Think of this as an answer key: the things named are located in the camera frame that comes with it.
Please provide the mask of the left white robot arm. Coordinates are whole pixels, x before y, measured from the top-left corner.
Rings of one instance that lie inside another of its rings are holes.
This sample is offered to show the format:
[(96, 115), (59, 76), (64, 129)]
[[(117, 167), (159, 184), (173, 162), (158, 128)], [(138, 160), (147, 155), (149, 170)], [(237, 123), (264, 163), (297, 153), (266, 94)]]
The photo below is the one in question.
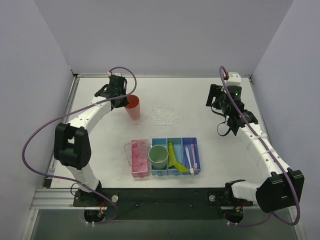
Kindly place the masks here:
[(127, 83), (121, 75), (110, 75), (109, 83), (94, 94), (87, 109), (55, 128), (53, 156), (71, 172), (78, 181), (80, 196), (92, 206), (101, 203), (103, 194), (101, 182), (89, 164), (92, 156), (89, 135), (106, 114), (129, 104)]

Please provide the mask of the orange plastic cup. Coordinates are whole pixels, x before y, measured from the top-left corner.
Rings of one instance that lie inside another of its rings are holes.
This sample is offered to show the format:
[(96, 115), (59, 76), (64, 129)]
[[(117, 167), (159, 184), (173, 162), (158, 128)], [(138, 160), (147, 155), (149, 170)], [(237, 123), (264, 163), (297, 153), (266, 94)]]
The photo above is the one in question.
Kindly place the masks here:
[(141, 116), (140, 99), (136, 95), (127, 97), (128, 105), (125, 107), (126, 112), (132, 120), (138, 120)]

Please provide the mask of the clear textured plastic box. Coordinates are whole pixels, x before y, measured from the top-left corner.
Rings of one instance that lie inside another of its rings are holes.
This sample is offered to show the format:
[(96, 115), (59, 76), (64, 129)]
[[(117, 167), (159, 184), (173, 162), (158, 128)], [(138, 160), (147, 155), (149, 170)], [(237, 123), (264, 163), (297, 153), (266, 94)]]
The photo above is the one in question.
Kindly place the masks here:
[(129, 166), (132, 166), (133, 159), (147, 160), (148, 151), (151, 148), (150, 139), (137, 139), (126, 143), (124, 146), (125, 156)]

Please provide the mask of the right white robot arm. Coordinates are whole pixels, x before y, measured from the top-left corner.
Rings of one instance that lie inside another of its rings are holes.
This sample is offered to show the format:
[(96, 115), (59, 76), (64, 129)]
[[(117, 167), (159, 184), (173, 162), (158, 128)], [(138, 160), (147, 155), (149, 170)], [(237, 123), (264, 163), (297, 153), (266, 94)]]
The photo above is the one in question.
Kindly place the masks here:
[(224, 89), (211, 84), (206, 106), (224, 117), (228, 131), (232, 132), (250, 152), (259, 167), (263, 183), (234, 180), (226, 183), (233, 199), (258, 204), (265, 213), (275, 212), (300, 202), (305, 177), (285, 163), (268, 141), (255, 115), (245, 109), (241, 101), (242, 88), (231, 85)]

